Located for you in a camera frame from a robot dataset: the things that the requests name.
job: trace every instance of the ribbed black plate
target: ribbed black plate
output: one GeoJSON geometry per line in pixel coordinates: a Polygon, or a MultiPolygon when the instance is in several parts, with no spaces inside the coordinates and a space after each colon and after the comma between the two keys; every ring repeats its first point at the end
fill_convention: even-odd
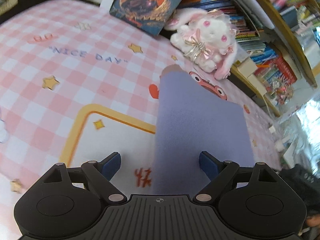
{"type": "MultiPolygon", "coordinates": [[[[21,240],[32,240],[22,237],[21,240]]],[[[107,208],[88,231],[68,240],[245,240],[227,228],[209,206],[182,196],[133,195],[120,206],[107,208]]],[[[297,236],[286,240],[298,240],[297,236]]]]}

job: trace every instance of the cartoon crab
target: cartoon crab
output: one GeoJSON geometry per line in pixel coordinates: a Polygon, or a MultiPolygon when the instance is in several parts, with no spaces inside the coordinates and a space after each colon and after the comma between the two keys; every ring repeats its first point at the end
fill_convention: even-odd
{"type": "Polygon", "coordinates": [[[226,93],[223,91],[223,89],[219,86],[214,86],[212,84],[210,84],[208,81],[202,79],[197,73],[195,72],[189,72],[189,75],[196,81],[199,83],[200,86],[202,86],[203,88],[207,89],[208,91],[214,93],[216,96],[220,97],[223,100],[227,100],[227,95],[226,93]]]}

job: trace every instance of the yellow star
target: yellow star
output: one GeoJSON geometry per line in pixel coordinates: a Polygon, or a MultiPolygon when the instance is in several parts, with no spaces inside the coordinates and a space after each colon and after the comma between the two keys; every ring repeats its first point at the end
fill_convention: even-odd
{"type": "Polygon", "coordinates": [[[17,192],[19,194],[22,193],[22,184],[19,179],[14,179],[13,181],[11,181],[10,186],[12,192],[17,192]]]}
{"type": "Polygon", "coordinates": [[[129,48],[129,49],[132,49],[132,51],[133,51],[134,53],[143,53],[143,51],[141,50],[141,47],[138,46],[138,45],[135,45],[135,44],[133,44],[133,43],[131,43],[130,45],[128,45],[128,48],[129,48]]]}
{"type": "Polygon", "coordinates": [[[98,120],[98,121],[96,121],[96,122],[93,122],[93,124],[94,124],[94,126],[96,127],[97,130],[105,127],[104,124],[103,124],[103,122],[102,122],[102,119],[100,119],[100,120],[98,120]]]}
{"type": "Polygon", "coordinates": [[[43,88],[49,88],[50,90],[54,90],[55,86],[60,84],[58,80],[54,76],[50,76],[43,79],[43,88]]]}

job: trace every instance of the pink checkered tablecloth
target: pink checkered tablecloth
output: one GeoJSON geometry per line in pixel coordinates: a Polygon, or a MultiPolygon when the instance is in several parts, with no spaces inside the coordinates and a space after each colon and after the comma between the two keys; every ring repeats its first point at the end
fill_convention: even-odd
{"type": "MultiPolygon", "coordinates": [[[[148,88],[159,84],[159,75],[171,64],[195,71],[169,40],[150,37],[75,0],[51,0],[4,23],[0,26],[0,173],[30,187],[58,162],[78,111],[88,104],[155,125],[158,100],[148,88]]],[[[220,86],[229,101],[246,105],[256,161],[279,169],[275,138],[267,130],[270,118],[230,81],[202,75],[220,86]]],[[[1,240],[19,234],[13,206],[0,197],[1,240]]]]}

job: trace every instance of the purple cloth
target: purple cloth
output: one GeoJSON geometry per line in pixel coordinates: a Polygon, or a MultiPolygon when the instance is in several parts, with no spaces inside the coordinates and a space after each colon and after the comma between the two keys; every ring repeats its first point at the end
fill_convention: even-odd
{"type": "Polygon", "coordinates": [[[193,197],[210,181],[199,167],[207,151],[220,161],[254,166],[243,108],[217,97],[185,72],[160,80],[153,194],[193,197]]]}

